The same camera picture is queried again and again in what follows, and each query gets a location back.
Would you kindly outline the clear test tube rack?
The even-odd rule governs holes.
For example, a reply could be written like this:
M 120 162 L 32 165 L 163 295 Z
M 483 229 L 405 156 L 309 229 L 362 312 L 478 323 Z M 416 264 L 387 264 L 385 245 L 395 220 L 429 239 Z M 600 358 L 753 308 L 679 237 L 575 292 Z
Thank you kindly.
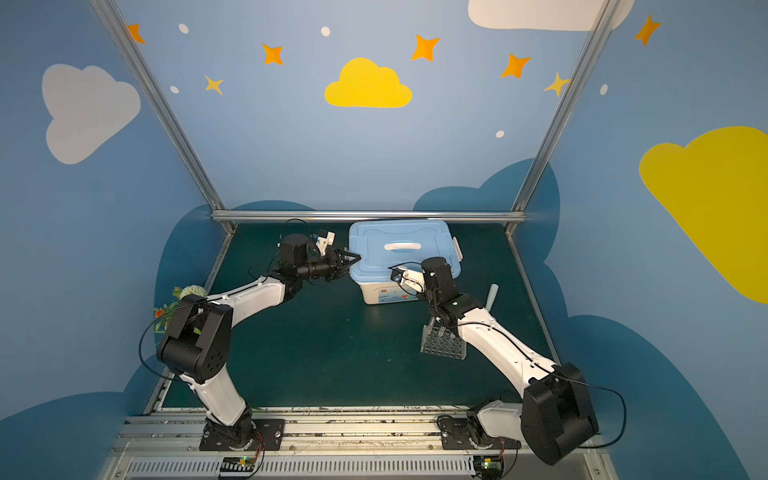
M 467 344 L 459 336 L 431 318 L 423 327 L 420 352 L 449 359 L 464 360 Z

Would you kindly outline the light blue bin lid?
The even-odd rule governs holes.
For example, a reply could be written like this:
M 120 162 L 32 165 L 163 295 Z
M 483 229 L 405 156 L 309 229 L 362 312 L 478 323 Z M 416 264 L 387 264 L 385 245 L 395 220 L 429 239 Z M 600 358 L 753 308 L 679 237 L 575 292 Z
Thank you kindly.
M 351 277 L 359 284 L 387 282 L 391 267 L 418 269 L 423 260 L 432 257 L 445 258 L 453 278 L 461 273 L 462 256 L 442 220 L 356 222 L 349 229 L 349 250 L 361 257 L 350 268 Z

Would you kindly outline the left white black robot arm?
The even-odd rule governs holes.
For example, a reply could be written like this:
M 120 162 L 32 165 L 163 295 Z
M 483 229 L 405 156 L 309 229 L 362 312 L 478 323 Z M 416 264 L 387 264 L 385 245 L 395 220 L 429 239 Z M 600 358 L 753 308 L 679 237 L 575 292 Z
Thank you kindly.
M 251 283 L 228 292 L 180 299 L 157 347 L 157 358 L 184 382 L 206 409 L 200 445 L 207 451 L 247 451 L 259 436 L 252 410 L 228 371 L 232 330 L 241 321 L 291 300 L 306 281 L 339 279 L 361 260 L 333 246 L 334 234 L 290 234 L 276 260 Z

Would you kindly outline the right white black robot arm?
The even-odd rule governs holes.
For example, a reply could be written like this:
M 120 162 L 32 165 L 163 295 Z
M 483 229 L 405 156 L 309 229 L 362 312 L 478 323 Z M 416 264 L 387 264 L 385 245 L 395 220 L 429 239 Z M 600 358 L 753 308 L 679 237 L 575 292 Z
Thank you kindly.
M 420 267 L 392 268 L 391 279 L 428 304 L 430 317 L 482 353 L 522 399 L 517 407 L 501 400 L 466 414 L 469 443 L 478 449 L 496 442 L 525 443 L 545 464 L 554 465 L 599 432 L 584 375 L 540 355 L 506 330 L 473 297 L 459 291 L 451 267 L 431 257 Z

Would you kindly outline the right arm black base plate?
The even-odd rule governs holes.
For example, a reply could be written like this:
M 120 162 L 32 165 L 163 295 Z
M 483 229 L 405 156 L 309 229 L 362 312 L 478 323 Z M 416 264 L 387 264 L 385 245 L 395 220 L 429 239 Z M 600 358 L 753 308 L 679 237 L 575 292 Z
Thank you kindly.
M 519 440 L 489 435 L 473 413 L 468 417 L 439 415 L 435 424 L 440 432 L 444 450 L 502 450 L 506 447 L 522 447 Z

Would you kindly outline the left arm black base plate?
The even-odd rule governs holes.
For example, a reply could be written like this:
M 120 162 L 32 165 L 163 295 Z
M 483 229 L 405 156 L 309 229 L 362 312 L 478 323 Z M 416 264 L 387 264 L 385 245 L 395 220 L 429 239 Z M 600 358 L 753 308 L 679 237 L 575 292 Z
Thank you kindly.
M 200 451 L 247 452 L 261 448 L 277 451 L 281 447 L 285 421 L 282 419 L 248 419 L 233 426 L 207 419 Z

